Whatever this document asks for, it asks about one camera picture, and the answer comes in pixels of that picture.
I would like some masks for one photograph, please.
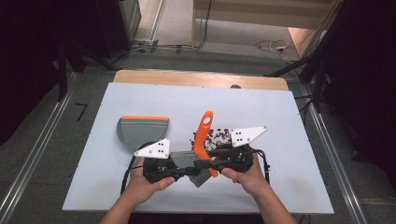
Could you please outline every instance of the black cable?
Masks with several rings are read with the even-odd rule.
[[[323,21],[323,23],[320,25],[320,29],[323,27],[324,22],[325,22],[327,19],[329,19],[331,13],[332,13],[332,10],[330,10],[329,14],[327,14],[326,19],[325,19],[325,20]],[[318,36],[316,48],[319,46],[320,36],[321,36],[321,34]]]
[[[298,62],[298,61],[286,61],[285,59],[283,59],[283,58],[280,56],[280,55],[282,54],[282,52],[283,52],[283,49],[276,49],[276,50],[278,51],[278,53],[276,53],[275,51],[273,51],[273,50],[271,49],[271,45],[270,45],[270,49],[262,49],[262,46],[260,45],[261,43],[264,43],[264,42],[276,42],[276,43],[278,43],[278,41],[281,41],[281,40],[262,40],[262,41],[258,42],[255,46],[256,46],[256,49],[259,49],[259,50],[262,50],[262,51],[271,51],[271,52],[273,52],[273,53],[276,55],[276,57],[277,57],[278,59],[280,59],[280,60],[282,60],[283,62],[286,63],[286,64],[285,64],[285,67],[287,67],[290,63]],[[295,69],[292,69],[292,70],[297,74],[297,76],[300,75],[300,73],[297,72]],[[288,71],[287,73],[288,73],[291,77],[295,77],[295,75],[293,75],[292,73],[290,73],[290,71]]]
[[[261,149],[252,149],[253,153],[257,153],[259,156],[262,157],[262,161],[264,162],[264,175],[265,180],[270,184],[270,165],[267,163],[267,159],[265,158],[265,153]]]
[[[305,96],[294,96],[294,99],[306,99],[306,98],[312,98],[314,97],[313,95],[305,95]]]
[[[122,53],[120,57],[118,57],[117,59],[113,60],[112,62],[108,62],[109,64],[113,64],[118,62],[121,58],[123,58],[125,56],[125,53]],[[100,63],[92,63],[92,62],[88,62],[88,61],[84,61],[85,64],[87,65],[91,65],[91,66],[99,66],[101,65]]]
[[[309,101],[307,101],[305,103],[305,105],[301,109],[299,109],[299,112],[304,111],[303,117],[302,117],[304,127],[305,127],[306,113],[308,112],[309,105],[311,105],[314,102],[313,101],[313,96],[309,96],[309,97],[306,97],[306,98],[311,98],[311,99]]]
[[[304,220],[304,218],[305,218],[305,215],[303,215],[303,216],[300,218],[300,220],[298,221],[298,224],[302,224],[302,223],[303,223],[303,220]]]
[[[122,194],[125,191],[126,181],[128,180],[128,175],[129,175],[129,172],[132,170],[132,166],[134,164],[135,159],[136,159],[136,156],[132,156],[132,159],[131,159],[131,162],[129,163],[128,169],[125,171],[124,178],[122,179],[120,194]]]
[[[201,49],[205,42],[206,42],[206,37],[207,37],[207,24],[209,21],[209,15],[210,15],[210,9],[212,8],[212,0],[210,0],[209,2],[209,6],[207,9],[207,13],[206,13],[206,18],[205,18],[205,33],[204,33],[204,39],[200,42],[200,44],[198,46],[194,46],[193,48],[191,48],[190,45],[157,45],[157,46],[151,46],[145,43],[137,43],[135,45],[138,45],[137,47],[127,50],[125,52],[122,53],[122,55],[129,53],[129,52],[133,52],[133,51],[139,51],[142,49],[160,49],[160,48],[166,48],[166,49],[185,49],[185,50],[199,50]]]
[[[327,14],[326,18],[324,19],[324,21],[320,22],[317,26],[315,26],[315,28],[309,33],[309,35],[307,35],[304,40],[296,45],[290,46],[288,48],[295,48],[297,45],[301,45],[305,42],[305,40],[311,36],[320,26],[320,28],[323,26],[323,24],[326,22],[327,19],[329,19],[330,15],[331,15],[332,11],[330,10],[329,14]]]
[[[151,144],[153,144],[153,143],[154,143],[154,142],[147,142],[147,143],[143,144],[141,147],[139,147],[139,149],[141,149],[141,148],[143,148],[143,147],[147,147],[147,146],[149,146],[149,145],[151,145]],[[121,194],[125,191],[126,181],[128,180],[128,175],[129,175],[129,173],[131,172],[131,170],[136,169],[136,168],[143,167],[143,166],[132,167],[132,166],[134,165],[134,160],[135,160],[135,159],[136,159],[136,156],[133,155],[133,156],[132,156],[132,159],[131,159],[131,162],[129,163],[128,169],[127,169],[127,170],[125,171],[125,173],[124,173],[124,177],[123,177],[123,179],[122,179],[122,184],[121,184]]]

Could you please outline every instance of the wire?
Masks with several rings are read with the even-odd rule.
[[[262,46],[260,45],[261,43],[265,43],[265,42],[271,42],[270,43],[270,49],[268,50],[268,49],[262,49]],[[280,46],[280,47],[283,47],[283,48],[286,48],[288,45],[289,45],[289,42],[288,41],[286,41],[286,40],[283,40],[283,39],[278,39],[278,40],[262,40],[262,41],[260,41],[260,42],[258,42],[257,44],[255,44],[254,46],[257,48],[257,49],[259,49],[259,50],[262,50],[262,51],[272,51],[272,52],[274,52],[273,50],[272,50],[272,44],[274,43],[274,42],[276,42],[276,43],[279,43],[279,42],[284,42],[286,45],[284,45],[284,46]]]
[[[275,56],[276,56],[277,58],[279,58],[279,59],[282,60],[283,62],[285,62],[285,63],[291,63],[291,62],[289,62],[289,61],[283,59],[282,57],[280,57],[280,54],[283,52],[283,49],[282,49],[279,53],[274,52],[274,50],[272,49],[272,45],[274,44],[274,42],[279,43],[278,41],[284,41],[284,42],[287,44],[286,46],[283,46],[283,47],[285,47],[285,48],[287,48],[288,45],[289,45],[289,42],[286,41],[286,40],[273,40],[273,41],[271,41],[271,44],[270,44],[270,50],[275,54]]]
[[[118,57],[117,59],[115,59],[114,61],[109,62],[109,63],[110,63],[110,64],[113,64],[113,63],[118,62],[124,55],[125,55],[125,54],[121,54],[120,57]],[[101,65],[100,63],[92,63],[92,62],[89,62],[89,61],[84,61],[84,63],[86,63],[86,64],[88,64],[88,65],[91,65],[91,66],[99,66],[99,65]]]
[[[327,14],[327,16],[326,16],[326,18],[324,19],[324,21],[322,21],[320,24],[318,24],[318,25],[314,28],[314,30],[312,30],[312,31],[309,33],[309,35],[306,36],[305,39],[304,39],[301,43],[294,45],[294,47],[297,46],[297,45],[300,45],[300,44],[304,43],[305,40],[306,40],[309,36],[311,36],[311,35],[314,33],[315,30],[318,29],[319,26],[320,26],[320,28],[319,28],[318,30],[321,30],[321,28],[323,27],[323,25],[324,25],[324,23],[326,22],[326,20],[328,20],[328,19],[330,18],[330,15],[332,14],[332,10],[333,10],[336,6],[337,6],[337,5],[332,6],[332,9],[329,11],[329,13]],[[318,45],[319,45],[319,40],[320,40],[320,36],[318,36],[317,44],[316,44],[312,49],[315,49],[315,48],[318,47]]]
[[[121,193],[122,194],[125,191],[126,187],[126,181],[128,179],[129,172],[132,170],[132,165],[134,164],[134,160],[136,159],[135,156],[132,156],[131,162],[129,163],[128,169],[124,173],[124,178],[122,179],[122,184],[121,184]]]
[[[304,113],[303,113],[303,125],[304,125],[304,127],[305,127],[305,122],[306,122],[306,114],[308,113],[309,106],[310,106],[311,104],[313,104],[313,103],[314,103],[314,100],[313,100],[313,99],[310,99],[309,101],[307,101],[307,102],[305,103],[305,106],[303,106],[303,108],[301,108],[301,109],[299,110],[299,112],[304,111]]]
[[[205,33],[204,33],[204,38],[203,40],[200,42],[200,44],[198,46],[194,46],[191,47],[190,45],[157,45],[157,46],[151,46],[149,44],[145,44],[145,43],[133,43],[133,45],[137,45],[137,47],[134,47],[132,49],[129,49],[127,51],[124,51],[123,53],[121,53],[122,55],[129,53],[129,52],[135,52],[135,51],[141,51],[144,49],[175,49],[175,50],[180,50],[180,49],[184,49],[184,50],[199,50],[201,49],[206,42],[206,37],[207,37],[207,25],[208,25],[208,21],[209,21],[209,16],[210,16],[210,9],[212,8],[212,0],[210,0],[209,2],[209,6],[206,12],[206,18],[205,18]]]
[[[293,45],[293,46],[290,46],[290,48],[295,48],[296,46],[303,44],[303,43],[305,42],[305,40],[306,40],[309,36],[311,36],[311,35],[319,28],[319,26],[320,26],[320,28],[323,26],[324,22],[326,22],[326,20],[329,19],[331,12],[332,12],[332,11],[330,10],[329,14],[327,14],[327,16],[326,16],[326,18],[324,19],[324,21],[321,21],[317,26],[315,26],[315,28],[314,28],[313,30],[311,30],[311,32],[309,32],[309,34],[304,38],[303,41],[301,41],[300,43],[295,44],[295,45]]]
[[[267,180],[268,184],[270,184],[270,165],[267,163],[267,159],[265,159],[265,153],[261,149],[254,149],[252,148],[252,153],[257,153],[259,156],[262,157],[262,161],[264,162],[264,175],[265,180]]]
[[[131,170],[134,170],[134,169],[137,169],[137,168],[142,168],[142,167],[143,167],[142,165],[141,165],[141,166],[131,167],[130,171],[131,171]]]
[[[313,98],[313,95],[305,95],[305,96],[294,96],[294,99],[305,99],[305,98]]]

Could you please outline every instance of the white table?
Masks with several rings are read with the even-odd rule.
[[[206,110],[214,112],[215,130],[268,127],[251,146],[264,150],[271,165],[271,186],[291,213],[333,213],[290,91],[131,83],[109,83],[63,210],[106,211],[120,196],[133,154],[116,134],[121,116],[168,116],[165,137],[171,139],[171,151],[180,151],[191,149],[192,133]],[[136,212],[256,214],[259,210],[240,185],[220,175],[200,188],[182,177],[136,207]]]

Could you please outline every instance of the gray floor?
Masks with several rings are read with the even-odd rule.
[[[115,71],[106,70],[101,65],[92,63],[89,65],[84,74],[77,74],[77,84],[70,101],[48,141],[42,158],[17,203],[9,223],[98,223],[103,217],[104,213],[62,211],[66,193],[101,104],[106,85],[112,81],[115,75]],[[262,57],[262,55],[251,53],[244,55],[219,50],[216,52],[210,50],[182,51],[180,54],[176,54],[172,50],[158,49],[154,53],[129,53],[116,65],[122,66],[124,69],[203,71],[261,76],[275,72],[284,67],[285,63],[274,55]],[[302,84],[296,81],[295,76],[297,73],[292,71],[282,77],[289,81],[290,90],[295,96],[304,95]],[[56,104],[57,94],[58,87],[55,87],[26,118],[12,138],[0,146],[0,199],[2,201],[50,117]],[[76,103],[88,105],[79,121],[78,117],[81,115],[82,107]],[[305,100],[296,100],[296,104],[301,108],[304,106]],[[370,163],[351,159],[353,148],[347,140],[340,119],[326,105],[322,105],[321,108],[334,146],[358,198],[364,200],[395,198],[396,194],[383,171]],[[351,215],[325,153],[318,130],[309,114],[306,117],[305,127],[334,208],[333,215],[313,215],[311,222],[352,223]],[[394,203],[363,203],[361,206],[368,223],[396,223],[394,214],[396,205]],[[137,219],[135,223],[150,222],[150,220],[139,221]],[[200,222],[205,219],[189,217],[189,219],[182,218],[181,220],[186,223]],[[252,223],[253,220],[256,219],[249,217],[242,223]]]

